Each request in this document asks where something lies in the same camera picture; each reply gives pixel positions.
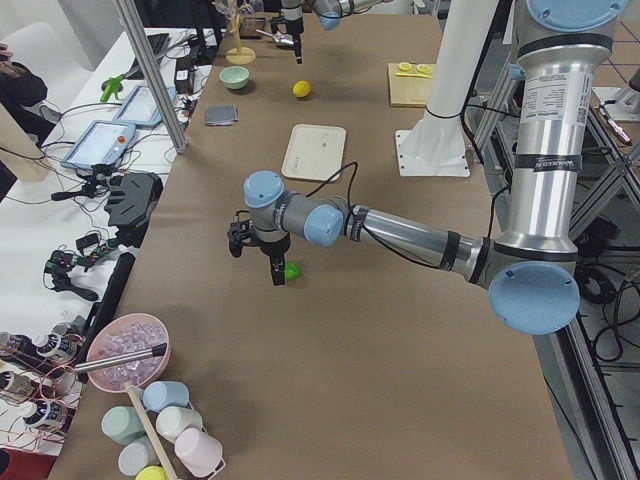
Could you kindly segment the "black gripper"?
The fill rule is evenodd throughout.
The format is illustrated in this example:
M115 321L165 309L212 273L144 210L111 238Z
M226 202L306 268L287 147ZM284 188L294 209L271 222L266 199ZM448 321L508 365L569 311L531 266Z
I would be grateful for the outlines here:
M252 222L251 235L251 246L259 248L269 257L273 285L285 285L285 254L291 246L290 234L279 229L267 230L261 228L256 222Z
M303 10L301 5L282 5L279 15L270 21L271 30L276 33L279 26L285 27L286 33L292 37L297 64L303 63L301 34L304 32Z

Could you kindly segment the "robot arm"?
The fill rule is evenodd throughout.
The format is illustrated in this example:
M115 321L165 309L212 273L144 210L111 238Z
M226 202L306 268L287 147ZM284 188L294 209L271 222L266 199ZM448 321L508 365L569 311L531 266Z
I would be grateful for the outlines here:
M568 325L580 304L569 237L575 186L596 67L612 50L622 1L519 1L516 62L524 94L513 166L509 218L498 238L471 239L342 198L316 201L286 189L263 170L244 182L252 243L284 280L292 235L329 246L339 236L378 242L409 261L461 274L487 289L507 326L545 335Z
M281 25L285 34L290 35L297 64L303 63L301 35L304 32L303 5L309 6L317 16L321 26L330 31L337 27L342 18L363 13L378 5L381 0L319 0L319 1L287 1L282 0L278 15L270 21L273 33L279 32Z

